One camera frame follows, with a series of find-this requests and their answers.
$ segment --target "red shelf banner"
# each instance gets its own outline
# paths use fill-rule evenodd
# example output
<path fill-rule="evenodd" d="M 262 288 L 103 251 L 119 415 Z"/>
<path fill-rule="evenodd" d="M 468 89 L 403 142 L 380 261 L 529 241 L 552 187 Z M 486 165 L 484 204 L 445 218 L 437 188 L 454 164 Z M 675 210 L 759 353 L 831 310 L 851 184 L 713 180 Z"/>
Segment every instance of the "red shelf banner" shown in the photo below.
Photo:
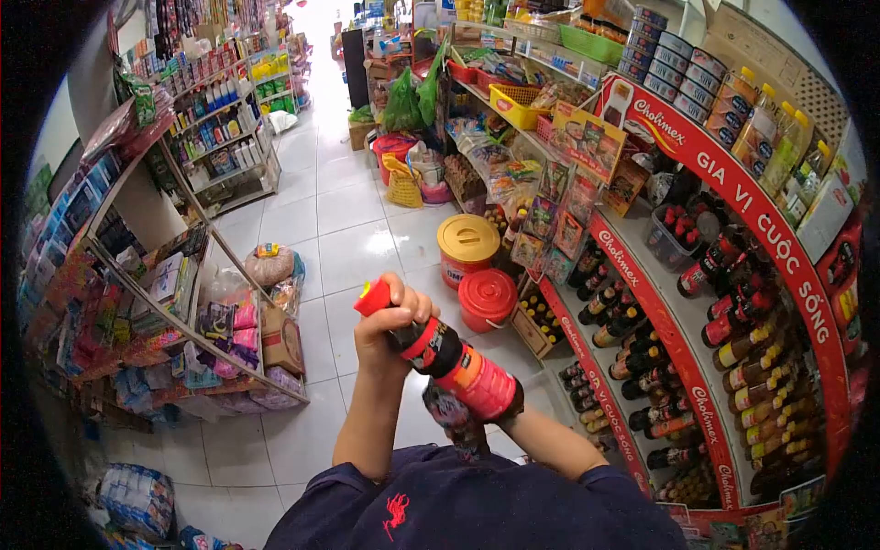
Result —
<path fill-rule="evenodd" d="M 609 105 L 607 117 L 644 136 L 712 187 L 743 219 L 774 259 L 810 333 L 822 378 L 825 402 L 828 475 L 834 472 L 849 440 L 847 369 L 840 334 L 828 296 L 794 230 L 745 168 L 702 127 L 639 84 L 613 75 L 595 114 Z"/>
<path fill-rule="evenodd" d="M 685 385 L 693 411 L 700 419 L 700 428 L 706 438 L 709 456 L 715 467 L 715 478 L 718 480 L 721 504 L 725 510 L 737 510 L 739 508 L 739 487 L 737 486 L 733 459 L 730 456 L 727 434 L 724 432 L 718 410 L 712 401 L 706 379 L 703 377 L 690 347 L 685 342 L 685 338 L 681 335 L 681 330 L 669 314 L 666 303 L 657 294 L 648 277 L 642 272 L 642 268 L 627 250 L 626 245 L 620 241 L 614 231 L 608 227 L 605 219 L 598 213 L 594 213 L 590 218 L 590 234 L 611 259 L 623 280 L 629 285 L 633 296 L 648 314 L 651 324 L 654 325 L 666 351 L 669 352 L 669 357 L 675 364 L 678 375 Z"/>
<path fill-rule="evenodd" d="M 605 411 L 605 417 L 608 419 L 608 424 L 612 428 L 614 438 L 617 439 L 620 452 L 623 454 L 623 458 L 627 462 L 627 469 L 629 470 L 630 475 L 633 476 L 633 479 L 638 483 L 639 489 L 645 494 L 645 496 L 653 500 L 651 489 L 648 485 L 648 472 L 645 471 L 645 467 L 639 459 L 639 452 L 635 448 L 635 441 L 633 441 L 632 435 L 629 433 L 627 420 L 623 417 L 623 414 L 620 413 L 617 403 L 614 402 L 614 397 L 611 395 L 611 389 L 607 387 L 605 379 L 599 371 L 598 365 L 596 365 L 596 362 L 593 360 L 592 353 L 587 348 L 587 343 L 583 341 L 580 331 L 577 330 L 575 320 L 571 318 L 568 308 L 562 303 L 562 300 L 559 297 L 559 294 L 556 293 L 556 288 L 553 286 L 553 283 L 550 282 L 550 279 L 547 277 L 541 277 L 538 286 L 541 293 L 544 295 L 544 298 L 547 300 L 547 305 L 550 306 L 550 309 L 553 310 L 553 313 L 559 318 L 562 330 L 565 331 L 565 335 L 571 343 L 571 348 L 575 351 L 575 356 L 577 356 L 581 368 L 587 373 L 587 376 L 590 377 L 590 384 L 593 386 L 593 392 L 596 394 L 596 399 L 602 406 L 602 410 Z"/>

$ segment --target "red logo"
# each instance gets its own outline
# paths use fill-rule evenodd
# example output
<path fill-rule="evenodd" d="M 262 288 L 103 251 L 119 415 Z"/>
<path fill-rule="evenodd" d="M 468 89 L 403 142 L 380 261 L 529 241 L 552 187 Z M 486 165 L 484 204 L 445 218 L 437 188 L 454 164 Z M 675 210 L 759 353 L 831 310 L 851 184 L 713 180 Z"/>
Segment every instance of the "red logo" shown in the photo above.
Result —
<path fill-rule="evenodd" d="M 385 528 L 385 532 L 388 533 L 388 538 L 391 539 L 391 542 L 394 542 L 394 537 L 388 531 L 388 526 L 390 525 L 392 529 L 396 529 L 403 522 L 407 521 L 407 513 L 404 510 L 409 506 L 409 497 L 398 493 L 394 498 L 385 499 L 385 501 L 387 502 L 385 509 L 391 513 L 391 519 L 386 519 L 382 522 L 382 526 Z"/>

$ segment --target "yellow basket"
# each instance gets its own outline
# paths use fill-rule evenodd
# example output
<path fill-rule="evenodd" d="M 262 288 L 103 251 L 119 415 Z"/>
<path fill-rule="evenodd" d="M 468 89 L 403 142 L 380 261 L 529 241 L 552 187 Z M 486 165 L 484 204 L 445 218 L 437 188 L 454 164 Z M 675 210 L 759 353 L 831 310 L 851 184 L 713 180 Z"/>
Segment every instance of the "yellow basket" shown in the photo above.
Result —
<path fill-rule="evenodd" d="M 538 88 L 490 84 L 489 105 L 516 128 L 534 130 L 538 127 L 538 115 L 550 114 L 550 109 L 529 107 L 539 93 Z"/>

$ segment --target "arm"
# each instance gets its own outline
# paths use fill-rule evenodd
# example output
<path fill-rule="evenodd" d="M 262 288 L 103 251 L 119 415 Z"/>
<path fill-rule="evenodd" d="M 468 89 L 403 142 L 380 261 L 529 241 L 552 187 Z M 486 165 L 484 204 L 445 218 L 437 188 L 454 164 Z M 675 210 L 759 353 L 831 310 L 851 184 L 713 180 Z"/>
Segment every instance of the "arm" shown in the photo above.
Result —
<path fill-rule="evenodd" d="M 333 466 L 350 462 L 365 477 L 380 482 L 391 467 L 394 431 L 409 363 L 388 348 L 386 333 L 413 320 L 439 317 L 430 299 L 405 287 L 394 273 L 382 275 L 399 307 L 373 313 L 355 326 L 358 371 L 348 416 L 336 437 Z"/>
<path fill-rule="evenodd" d="M 584 472 L 608 464 L 592 443 L 528 405 L 501 428 L 535 461 L 570 480 L 577 481 Z"/>

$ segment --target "advertisement poster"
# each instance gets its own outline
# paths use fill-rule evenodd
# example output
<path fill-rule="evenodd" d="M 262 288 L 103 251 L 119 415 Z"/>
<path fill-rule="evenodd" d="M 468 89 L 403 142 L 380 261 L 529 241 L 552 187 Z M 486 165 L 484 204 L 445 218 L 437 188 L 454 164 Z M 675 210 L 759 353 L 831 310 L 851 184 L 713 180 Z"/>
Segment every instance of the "advertisement poster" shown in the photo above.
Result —
<path fill-rule="evenodd" d="M 626 139 L 620 128 L 569 103 L 556 102 L 550 144 L 605 184 L 611 181 Z"/>

